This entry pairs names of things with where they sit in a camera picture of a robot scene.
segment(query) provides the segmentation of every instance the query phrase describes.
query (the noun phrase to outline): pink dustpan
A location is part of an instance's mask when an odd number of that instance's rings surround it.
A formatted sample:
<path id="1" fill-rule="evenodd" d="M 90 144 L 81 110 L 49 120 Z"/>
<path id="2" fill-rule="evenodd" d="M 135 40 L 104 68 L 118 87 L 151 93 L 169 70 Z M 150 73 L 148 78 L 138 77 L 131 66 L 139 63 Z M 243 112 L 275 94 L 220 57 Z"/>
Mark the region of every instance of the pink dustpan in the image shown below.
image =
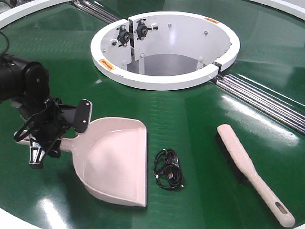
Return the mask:
<path id="1" fill-rule="evenodd" d="M 142 122 L 100 118 L 85 134 L 63 138 L 60 148 L 72 152 L 75 172 L 93 196 L 114 204 L 146 206 L 147 130 Z"/>

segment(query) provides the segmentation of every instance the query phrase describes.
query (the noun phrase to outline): brush handle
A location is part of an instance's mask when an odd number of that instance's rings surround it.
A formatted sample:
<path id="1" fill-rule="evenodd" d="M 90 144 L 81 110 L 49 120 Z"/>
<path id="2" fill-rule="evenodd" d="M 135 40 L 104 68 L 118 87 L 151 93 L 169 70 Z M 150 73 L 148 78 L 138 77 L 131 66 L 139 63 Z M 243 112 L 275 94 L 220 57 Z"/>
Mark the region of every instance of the brush handle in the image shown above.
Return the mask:
<path id="1" fill-rule="evenodd" d="M 280 224 L 283 227 L 292 227 L 295 224 L 295 218 L 258 175 L 252 160 L 231 126 L 228 124 L 220 125 L 217 127 L 217 131 L 236 166 L 248 178 Z"/>
<path id="2" fill-rule="evenodd" d="M 265 201 L 267 206 L 273 212 L 274 216 L 283 227 L 289 228 L 295 224 L 295 218 L 290 211 L 285 207 L 276 194 L 264 182 L 264 180 L 257 174 L 253 173 L 247 177 L 258 194 Z"/>

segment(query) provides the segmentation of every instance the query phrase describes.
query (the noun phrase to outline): circular opening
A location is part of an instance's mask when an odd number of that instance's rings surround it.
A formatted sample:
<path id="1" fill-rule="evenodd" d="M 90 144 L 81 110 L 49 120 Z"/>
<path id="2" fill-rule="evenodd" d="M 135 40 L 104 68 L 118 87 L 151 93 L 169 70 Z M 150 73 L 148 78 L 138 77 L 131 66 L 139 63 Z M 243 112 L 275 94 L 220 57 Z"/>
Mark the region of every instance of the circular opening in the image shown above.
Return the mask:
<path id="1" fill-rule="evenodd" d="M 238 37 L 224 24 L 183 12 L 151 12 L 116 21 L 91 42 L 93 62 L 102 73 L 149 90 L 204 83 L 229 67 L 239 48 Z"/>

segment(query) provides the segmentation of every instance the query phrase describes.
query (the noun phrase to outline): black cable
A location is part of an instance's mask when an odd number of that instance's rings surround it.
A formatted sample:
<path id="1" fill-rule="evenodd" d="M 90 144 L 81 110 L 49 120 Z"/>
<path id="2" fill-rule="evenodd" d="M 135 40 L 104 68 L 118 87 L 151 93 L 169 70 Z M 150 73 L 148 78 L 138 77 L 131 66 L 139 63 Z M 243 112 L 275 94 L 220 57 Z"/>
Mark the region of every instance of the black cable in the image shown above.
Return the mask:
<path id="1" fill-rule="evenodd" d="M 10 48 L 10 41 L 9 41 L 8 37 L 2 31 L 0 31 L 0 34 L 6 39 L 6 43 L 7 43 L 6 49 L 0 54 L 0 59 L 2 59 L 3 56 L 8 52 L 8 50 Z"/>
<path id="2" fill-rule="evenodd" d="M 163 149 L 156 155 L 153 174 L 156 176 L 157 185 L 161 188 L 171 190 L 183 187 L 183 173 L 179 167 L 178 155 L 173 149 Z M 169 186 L 164 185 L 160 180 L 163 175 L 166 175 Z"/>

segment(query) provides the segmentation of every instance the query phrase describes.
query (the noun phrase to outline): green table surface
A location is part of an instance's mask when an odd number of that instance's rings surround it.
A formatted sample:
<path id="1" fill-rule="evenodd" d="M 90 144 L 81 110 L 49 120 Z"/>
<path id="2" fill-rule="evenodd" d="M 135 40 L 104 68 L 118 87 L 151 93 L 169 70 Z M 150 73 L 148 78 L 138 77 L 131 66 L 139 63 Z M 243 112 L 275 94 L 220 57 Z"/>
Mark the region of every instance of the green table surface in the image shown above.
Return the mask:
<path id="1" fill-rule="evenodd" d="M 122 18 L 176 10 L 217 19 L 241 41 L 235 64 L 225 73 L 272 89 L 305 113 L 305 24 L 283 12 L 244 0 L 100 1 Z M 211 82 L 179 91 L 145 91 L 100 73 L 90 42 L 106 23 L 64 3 L 3 29 L 9 54 L 41 62 L 50 71 L 53 97 L 77 105 L 93 102 L 92 120 L 117 116 L 141 120 L 148 130 L 147 207 L 127 207 L 91 196 L 78 179 L 70 153 L 47 157 L 44 169 L 27 164 L 29 150 L 13 133 L 18 111 L 0 106 L 0 207 L 45 229 L 278 229 L 282 228 L 250 183 L 239 184 L 214 140 L 216 127 L 230 124 L 258 173 L 296 219 L 305 223 L 305 137 L 252 108 Z M 66 136 L 74 136 L 73 131 Z M 166 191 L 153 175 L 163 148 L 174 148 L 184 188 Z"/>

